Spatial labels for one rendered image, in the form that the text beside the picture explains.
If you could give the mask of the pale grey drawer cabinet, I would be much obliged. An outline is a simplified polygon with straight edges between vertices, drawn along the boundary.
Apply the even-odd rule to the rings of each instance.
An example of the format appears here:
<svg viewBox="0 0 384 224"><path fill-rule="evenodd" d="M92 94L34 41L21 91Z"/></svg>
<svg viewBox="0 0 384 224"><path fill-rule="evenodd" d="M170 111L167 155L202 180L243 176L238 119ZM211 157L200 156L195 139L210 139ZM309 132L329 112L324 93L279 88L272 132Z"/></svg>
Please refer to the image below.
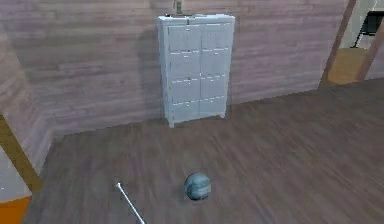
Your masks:
<svg viewBox="0 0 384 224"><path fill-rule="evenodd" d="M235 17L227 14L157 18L165 118L170 127L226 116Z"/></svg>

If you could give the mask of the grey-green ball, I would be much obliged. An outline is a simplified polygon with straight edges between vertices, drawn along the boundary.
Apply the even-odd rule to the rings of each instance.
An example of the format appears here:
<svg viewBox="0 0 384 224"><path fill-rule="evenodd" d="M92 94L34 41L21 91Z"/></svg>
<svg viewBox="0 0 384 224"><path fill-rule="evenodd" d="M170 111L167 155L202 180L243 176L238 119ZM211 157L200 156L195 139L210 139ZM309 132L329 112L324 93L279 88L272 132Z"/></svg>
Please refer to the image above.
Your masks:
<svg viewBox="0 0 384 224"><path fill-rule="evenodd" d="M184 182L184 192L190 200L200 201L211 192L210 178L204 173L192 173Z"/></svg>

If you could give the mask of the thin silver rod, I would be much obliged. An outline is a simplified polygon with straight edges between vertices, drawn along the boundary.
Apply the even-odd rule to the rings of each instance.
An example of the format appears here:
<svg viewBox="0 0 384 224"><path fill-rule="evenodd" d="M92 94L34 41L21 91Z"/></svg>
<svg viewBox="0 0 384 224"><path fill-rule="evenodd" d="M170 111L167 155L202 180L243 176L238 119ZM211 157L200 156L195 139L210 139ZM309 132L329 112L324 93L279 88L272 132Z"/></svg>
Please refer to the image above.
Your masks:
<svg viewBox="0 0 384 224"><path fill-rule="evenodd" d="M116 187L118 188L118 190L120 191L120 193L122 194L122 196L125 198L126 202L128 203L129 207L131 208L132 212L134 213L134 215L136 216L137 220L139 221L140 224L146 224L145 220L143 219L143 217L140 215L140 213L138 212L138 210L136 209L135 205L132 203L132 201L130 200L130 198L128 197L127 193L125 192L125 190L123 189L123 186L120 182L118 182L116 184Z"/></svg>

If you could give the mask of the black appliance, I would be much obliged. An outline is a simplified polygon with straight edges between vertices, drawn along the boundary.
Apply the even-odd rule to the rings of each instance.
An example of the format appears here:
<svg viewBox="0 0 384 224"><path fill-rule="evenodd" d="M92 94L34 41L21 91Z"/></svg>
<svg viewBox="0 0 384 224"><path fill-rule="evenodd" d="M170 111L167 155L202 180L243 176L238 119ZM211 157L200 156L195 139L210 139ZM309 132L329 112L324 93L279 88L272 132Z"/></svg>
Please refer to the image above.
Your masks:
<svg viewBox="0 0 384 224"><path fill-rule="evenodd" d="M384 11L369 11L364 19L360 33L363 35L374 36L383 19Z"/></svg>

